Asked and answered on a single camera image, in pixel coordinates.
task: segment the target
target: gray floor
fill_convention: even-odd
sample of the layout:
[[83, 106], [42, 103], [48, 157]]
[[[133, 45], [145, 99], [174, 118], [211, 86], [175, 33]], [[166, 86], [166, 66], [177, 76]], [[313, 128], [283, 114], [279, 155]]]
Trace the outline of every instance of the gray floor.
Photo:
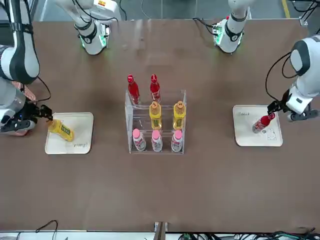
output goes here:
[[[147, 19], [141, 11], [141, 0], [122, 0], [121, 6], [126, 10], [128, 20]], [[223, 18], [230, 12], [227, 0], [144, 0], [143, 10], [152, 19], [190, 19], [194, 16], [212, 19]], [[285, 18], [281, 0], [257, 0], [251, 7], [251, 15], [258, 19]], [[47, 0], [38, 4], [34, 20], [69, 21], [70, 18], [52, 0]]]

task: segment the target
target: pink bottle cap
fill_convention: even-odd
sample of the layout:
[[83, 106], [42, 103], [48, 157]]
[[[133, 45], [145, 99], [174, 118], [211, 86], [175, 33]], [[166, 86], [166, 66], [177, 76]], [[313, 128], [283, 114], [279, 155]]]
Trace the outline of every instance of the pink bottle cap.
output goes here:
[[138, 128], [134, 129], [132, 132], [132, 136], [134, 139], [138, 139], [140, 137], [140, 130]]
[[134, 82], [134, 77], [131, 74], [129, 74], [128, 75], [128, 83], [132, 84], [133, 82]]
[[176, 139], [181, 139], [182, 138], [182, 131], [181, 130], [175, 130], [174, 131], [174, 136]]
[[153, 130], [152, 131], [152, 138], [157, 140], [158, 138], [160, 138], [160, 132], [159, 130]]
[[151, 82], [155, 84], [157, 81], [158, 81], [157, 76], [155, 74], [152, 74], [151, 75]]

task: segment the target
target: bottle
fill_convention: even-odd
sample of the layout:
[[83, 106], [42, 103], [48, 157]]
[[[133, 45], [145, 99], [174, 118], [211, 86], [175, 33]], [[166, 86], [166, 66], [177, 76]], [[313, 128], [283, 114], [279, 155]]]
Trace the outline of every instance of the bottle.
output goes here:
[[152, 100], [159, 104], [161, 101], [160, 85], [158, 83], [158, 78], [155, 74], [151, 75], [150, 91]]
[[153, 130], [160, 130], [162, 127], [161, 105], [153, 101], [149, 107], [149, 115], [151, 118], [151, 127]]
[[274, 119], [276, 117], [275, 113], [271, 113], [270, 115], [266, 115], [261, 117], [255, 124], [253, 124], [252, 126], [252, 131], [257, 134], [259, 133], [261, 130], [263, 130], [264, 128], [266, 128], [272, 119]]
[[132, 132], [132, 138], [136, 149], [142, 152], [146, 149], [147, 143], [145, 137], [139, 129], [135, 128]]
[[74, 140], [74, 131], [62, 124], [61, 120], [53, 119], [48, 121], [48, 129], [53, 134], [59, 134], [61, 138], [68, 142]]
[[132, 103], [140, 104], [140, 94], [138, 84], [135, 82], [134, 77], [130, 74], [128, 75], [128, 90], [130, 93], [130, 98]]
[[162, 136], [161, 136], [159, 130], [152, 131], [151, 142], [152, 142], [153, 150], [155, 152], [161, 152], [163, 143], [162, 143]]
[[172, 151], [174, 151], [175, 153], [180, 152], [182, 148], [182, 144], [183, 144], [182, 131], [175, 130], [171, 140]]
[[181, 130], [184, 127], [184, 120], [186, 116], [186, 107], [182, 101], [178, 101], [173, 106], [173, 128]]

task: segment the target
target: yellow floor line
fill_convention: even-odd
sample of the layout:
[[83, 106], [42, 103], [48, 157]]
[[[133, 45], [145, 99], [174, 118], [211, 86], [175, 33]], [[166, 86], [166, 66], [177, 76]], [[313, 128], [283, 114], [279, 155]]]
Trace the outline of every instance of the yellow floor line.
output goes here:
[[288, 9], [287, 0], [281, 0], [281, 1], [282, 1], [282, 6], [283, 6], [285, 17], [287, 19], [289, 19], [290, 18], [290, 12], [289, 12], [289, 9]]

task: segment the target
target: red bottle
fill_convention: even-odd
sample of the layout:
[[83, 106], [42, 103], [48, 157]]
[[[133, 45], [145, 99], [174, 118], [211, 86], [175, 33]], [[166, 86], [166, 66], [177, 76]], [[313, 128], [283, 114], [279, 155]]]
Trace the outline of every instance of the red bottle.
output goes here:
[[252, 131], [257, 134], [267, 126], [269, 126], [272, 119], [276, 117], [275, 113], [261, 117], [255, 124], [252, 126]]
[[160, 85], [158, 83], [158, 78], [155, 74], [151, 75], [150, 91], [151, 91], [151, 97], [152, 97], [153, 101], [155, 101], [159, 104], [161, 101]]
[[130, 93], [131, 101], [134, 104], [140, 104], [140, 94], [138, 84], [135, 82], [134, 77], [130, 74], [128, 75], [128, 90]]

